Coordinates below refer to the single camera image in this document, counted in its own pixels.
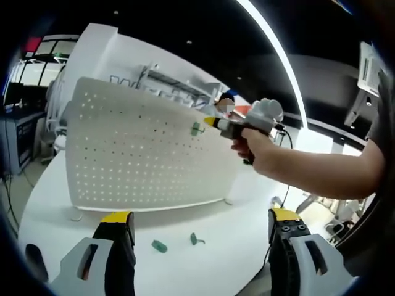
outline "curved light strip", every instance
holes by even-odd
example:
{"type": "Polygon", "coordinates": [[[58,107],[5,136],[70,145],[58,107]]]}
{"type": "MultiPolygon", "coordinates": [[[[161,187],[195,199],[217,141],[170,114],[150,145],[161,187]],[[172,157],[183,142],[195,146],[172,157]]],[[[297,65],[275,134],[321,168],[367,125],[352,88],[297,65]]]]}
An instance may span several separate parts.
{"type": "Polygon", "coordinates": [[[292,88],[294,90],[297,105],[299,107],[299,111],[301,113],[302,124],[304,128],[307,128],[307,119],[306,119],[306,111],[304,110],[303,99],[301,90],[297,85],[295,73],[292,70],[291,64],[285,54],[283,47],[281,46],[279,40],[277,39],[276,34],[274,34],[272,28],[270,28],[269,24],[266,22],[264,17],[259,13],[259,11],[255,8],[254,5],[251,4],[249,0],[237,0],[241,6],[249,13],[249,15],[257,22],[258,26],[262,29],[265,33],[266,37],[269,39],[270,43],[276,50],[278,57],[283,63],[285,71],[288,75],[289,81],[291,82],[292,88]]]}

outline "desk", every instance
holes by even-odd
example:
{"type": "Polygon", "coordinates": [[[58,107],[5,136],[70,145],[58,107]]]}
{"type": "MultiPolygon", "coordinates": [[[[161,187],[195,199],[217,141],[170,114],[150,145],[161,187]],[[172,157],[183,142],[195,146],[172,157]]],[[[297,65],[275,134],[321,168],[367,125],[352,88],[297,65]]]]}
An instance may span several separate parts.
{"type": "Polygon", "coordinates": [[[29,163],[33,156],[37,120],[44,116],[44,112],[0,115],[0,146],[4,171],[18,175],[29,163]]]}
{"type": "MultiPolygon", "coordinates": [[[[242,166],[231,197],[234,204],[217,202],[198,207],[135,213],[136,275],[138,296],[237,294],[261,269],[268,247],[267,222],[270,197],[267,180],[242,166]],[[206,244],[193,246],[189,236],[206,244]],[[160,240],[168,247],[163,254],[151,247],[160,240]]],[[[67,186],[65,153],[49,164],[31,193],[22,216],[19,246],[37,245],[49,274],[59,274],[60,260],[84,237],[92,237],[101,218],[99,212],[84,212],[79,222],[65,212],[71,207],[67,186]]]]}

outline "cable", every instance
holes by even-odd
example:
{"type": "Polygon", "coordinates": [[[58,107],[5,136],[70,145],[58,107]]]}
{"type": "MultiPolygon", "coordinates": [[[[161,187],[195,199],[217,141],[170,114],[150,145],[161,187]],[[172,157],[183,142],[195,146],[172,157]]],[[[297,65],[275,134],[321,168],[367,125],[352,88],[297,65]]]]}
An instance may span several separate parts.
{"type": "Polygon", "coordinates": [[[23,175],[25,176],[25,179],[26,179],[27,183],[29,183],[29,185],[31,186],[31,188],[34,188],[35,186],[33,185],[32,182],[30,182],[30,180],[29,180],[29,178],[27,177],[26,172],[25,172],[24,169],[22,169],[22,173],[23,173],[23,175]]]}
{"type": "MultiPolygon", "coordinates": [[[[8,131],[7,131],[7,122],[6,122],[6,121],[4,122],[4,125],[5,125],[5,130],[6,130],[9,170],[10,170],[10,172],[11,172],[10,143],[9,143],[9,141],[8,141],[8,131]]],[[[12,203],[11,203],[11,185],[12,185],[12,176],[11,176],[11,174],[10,174],[9,178],[10,178],[10,184],[9,184],[9,186],[8,186],[8,190],[9,190],[8,203],[9,203],[9,206],[10,206],[9,211],[11,212],[11,215],[12,215],[12,217],[13,217],[13,219],[14,219],[14,222],[15,222],[15,224],[17,225],[17,229],[19,229],[19,223],[18,223],[17,217],[15,216],[14,209],[12,208],[12,203]]]]}
{"type": "MultiPolygon", "coordinates": [[[[278,128],[278,129],[279,129],[280,131],[284,132],[284,133],[287,135],[287,137],[288,137],[288,139],[289,139],[289,146],[291,147],[291,149],[294,149],[294,144],[293,144],[293,142],[292,142],[291,135],[289,134],[289,132],[285,129],[285,127],[284,127],[283,125],[280,125],[280,127],[281,127],[281,128],[278,128]]],[[[283,143],[283,138],[284,138],[284,134],[281,134],[281,135],[282,135],[283,137],[282,137],[282,139],[281,139],[281,141],[280,141],[280,147],[281,147],[281,144],[283,143]]],[[[287,189],[286,189],[285,196],[284,196],[284,200],[283,200],[283,202],[281,203],[280,208],[283,208],[283,207],[284,207],[286,198],[288,197],[289,188],[290,188],[290,185],[288,185],[288,187],[287,187],[287,189]]],[[[273,225],[273,228],[272,228],[272,232],[271,232],[271,233],[274,233],[274,230],[275,230],[275,225],[273,225]]],[[[270,249],[271,249],[271,248],[272,248],[272,245],[269,245],[269,248],[267,249],[266,254],[265,254],[264,265],[263,265],[263,267],[262,267],[261,270],[264,270],[264,268],[265,268],[265,265],[266,265],[266,262],[267,262],[266,259],[267,259],[268,255],[269,255],[269,252],[270,252],[270,249]]]]}

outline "yellow label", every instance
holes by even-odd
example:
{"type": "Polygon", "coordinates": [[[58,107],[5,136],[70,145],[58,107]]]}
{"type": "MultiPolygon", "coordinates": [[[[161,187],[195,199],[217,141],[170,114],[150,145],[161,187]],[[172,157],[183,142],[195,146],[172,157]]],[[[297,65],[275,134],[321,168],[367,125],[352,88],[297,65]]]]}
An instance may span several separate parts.
{"type": "Polygon", "coordinates": [[[107,223],[126,223],[130,212],[117,212],[105,216],[101,221],[107,223]]]}

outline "black ceiling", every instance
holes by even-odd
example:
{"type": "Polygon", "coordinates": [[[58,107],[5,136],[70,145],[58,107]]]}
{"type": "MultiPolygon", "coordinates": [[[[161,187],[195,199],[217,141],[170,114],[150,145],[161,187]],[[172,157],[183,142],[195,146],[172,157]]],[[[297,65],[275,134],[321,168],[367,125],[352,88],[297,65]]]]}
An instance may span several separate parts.
{"type": "MultiPolygon", "coordinates": [[[[289,54],[307,117],[363,138],[374,110],[362,106],[366,110],[355,122],[356,129],[344,126],[347,111],[359,91],[359,43],[368,40],[353,17],[330,0],[253,3],[289,54]]],[[[114,25],[121,34],[192,62],[249,102],[262,97],[278,99],[287,112],[298,113],[280,60],[236,0],[146,0],[103,4],[98,8],[63,14],[49,33],[80,34],[90,22],[114,25]]]]}

